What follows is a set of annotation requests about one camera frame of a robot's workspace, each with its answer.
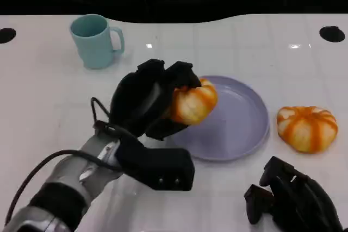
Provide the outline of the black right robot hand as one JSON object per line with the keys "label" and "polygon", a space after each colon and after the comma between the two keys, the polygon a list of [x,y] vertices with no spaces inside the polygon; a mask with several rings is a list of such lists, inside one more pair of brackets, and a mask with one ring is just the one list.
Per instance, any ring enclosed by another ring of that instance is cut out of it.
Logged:
{"label": "black right robot hand", "polygon": [[244,198],[252,225],[269,214],[281,231],[346,231],[319,183],[275,156],[265,165],[259,185],[251,185]]}

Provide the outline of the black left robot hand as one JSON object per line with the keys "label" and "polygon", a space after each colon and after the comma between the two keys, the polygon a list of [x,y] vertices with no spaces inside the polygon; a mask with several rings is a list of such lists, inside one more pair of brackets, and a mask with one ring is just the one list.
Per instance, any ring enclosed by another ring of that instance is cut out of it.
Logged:
{"label": "black left robot hand", "polygon": [[150,59],[118,84],[110,104],[109,123],[136,137],[162,140],[188,127],[170,118],[175,89],[199,87],[192,64],[177,61],[168,68],[164,61]]}

